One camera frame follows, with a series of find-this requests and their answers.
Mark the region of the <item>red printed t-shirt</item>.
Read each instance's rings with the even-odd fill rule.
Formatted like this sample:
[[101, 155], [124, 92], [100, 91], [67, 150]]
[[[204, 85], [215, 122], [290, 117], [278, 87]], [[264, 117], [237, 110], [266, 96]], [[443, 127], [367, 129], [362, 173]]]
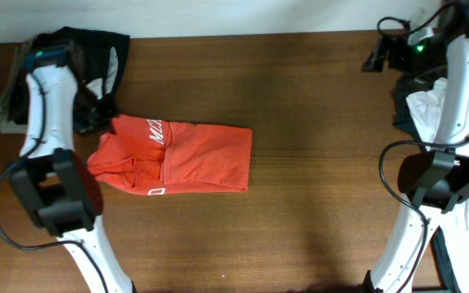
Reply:
[[245, 192], [251, 151], [251, 129], [119, 115], [87, 167], [134, 195]]

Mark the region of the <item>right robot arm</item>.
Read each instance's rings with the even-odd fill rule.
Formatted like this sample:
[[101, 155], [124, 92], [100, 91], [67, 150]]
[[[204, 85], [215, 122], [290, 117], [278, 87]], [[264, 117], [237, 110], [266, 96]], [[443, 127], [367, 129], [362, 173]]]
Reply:
[[469, 1], [446, 1], [434, 13], [442, 17], [437, 34], [415, 39], [407, 20], [402, 33], [382, 29], [364, 72], [381, 72], [385, 64], [418, 79], [442, 68], [447, 85], [434, 138], [416, 142], [421, 153], [401, 164], [397, 188], [386, 186], [400, 211], [386, 248], [367, 271], [360, 292], [410, 292], [428, 244], [445, 214], [469, 199]]

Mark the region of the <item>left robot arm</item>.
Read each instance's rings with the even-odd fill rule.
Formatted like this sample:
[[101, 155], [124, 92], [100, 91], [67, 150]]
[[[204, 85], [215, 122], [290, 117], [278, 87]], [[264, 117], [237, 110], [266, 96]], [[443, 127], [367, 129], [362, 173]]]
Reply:
[[32, 223], [54, 241], [14, 246], [64, 247], [90, 291], [134, 292], [104, 230], [99, 184], [74, 149], [73, 112], [90, 111], [97, 101], [81, 79], [83, 64], [73, 42], [32, 50], [24, 59], [28, 126], [19, 159], [5, 175]]

